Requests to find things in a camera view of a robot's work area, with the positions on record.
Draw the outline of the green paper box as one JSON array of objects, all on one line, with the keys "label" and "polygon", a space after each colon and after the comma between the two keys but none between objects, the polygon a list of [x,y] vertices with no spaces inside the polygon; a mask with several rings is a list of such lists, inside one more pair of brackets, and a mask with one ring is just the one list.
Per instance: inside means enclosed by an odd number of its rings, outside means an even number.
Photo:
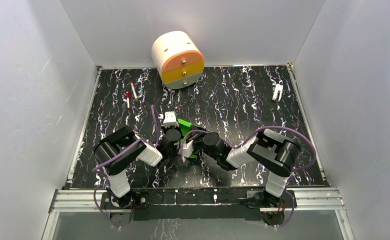
[{"label": "green paper box", "polygon": [[[190,122],[188,122],[188,121],[182,120],[182,119],[180,119],[180,118],[178,119],[178,123],[179,123],[179,127],[180,127],[180,129],[181,129],[181,131],[182,131],[182,135],[183,135],[183,139],[182,139],[181,144],[180,144],[180,147],[179,147],[179,155],[180,155],[180,154],[181,154],[181,149],[180,149],[180,148],[182,147],[182,144],[183,144],[183,143],[188,143],[189,141],[192,140],[192,139],[191,139],[191,134],[192,134],[192,133],[190,133],[190,134],[188,135],[188,137],[186,137],[186,135],[187,135],[190,131],[192,131],[192,130],[191,130],[191,126],[197,126],[197,125],[195,125],[195,124],[193,124],[193,123],[190,123]],[[190,158],[195,158],[194,152],[192,153],[192,155],[191,155]],[[182,159],[181,155],[180,155],[180,161],[181,161],[182,163],[184,163],[184,161],[185,161],[185,160]]]}]

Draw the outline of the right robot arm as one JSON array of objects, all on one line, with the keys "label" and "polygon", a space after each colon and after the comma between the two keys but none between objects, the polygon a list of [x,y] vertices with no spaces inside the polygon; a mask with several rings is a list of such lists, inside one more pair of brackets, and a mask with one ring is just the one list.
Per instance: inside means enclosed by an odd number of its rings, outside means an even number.
[{"label": "right robot arm", "polygon": [[230,146],[216,132],[193,128],[183,138],[181,159],[201,151],[226,171],[235,171],[242,165],[257,162],[268,171],[268,180],[262,193],[247,196],[244,204],[250,208],[281,207],[284,190],[301,152],[299,144],[271,129],[256,131],[239,146]]}]

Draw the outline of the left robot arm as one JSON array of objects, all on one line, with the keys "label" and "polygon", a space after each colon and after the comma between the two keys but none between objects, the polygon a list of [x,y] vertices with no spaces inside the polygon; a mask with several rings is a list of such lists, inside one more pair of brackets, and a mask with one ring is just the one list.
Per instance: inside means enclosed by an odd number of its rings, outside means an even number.
[{"label": "left robot arm", "polygon": [[107,180],[107,196],[112,205],[121,209],[140,203],[141,194],[134,193],[126,169],[135,160],[146,165],[161,168],[177,157],[182,140],[181,129],[177,126],[162,127],[164,135],[156,144],[139,137],[125,126],[101,139],[94,148],[98,165],[92,170]]}]

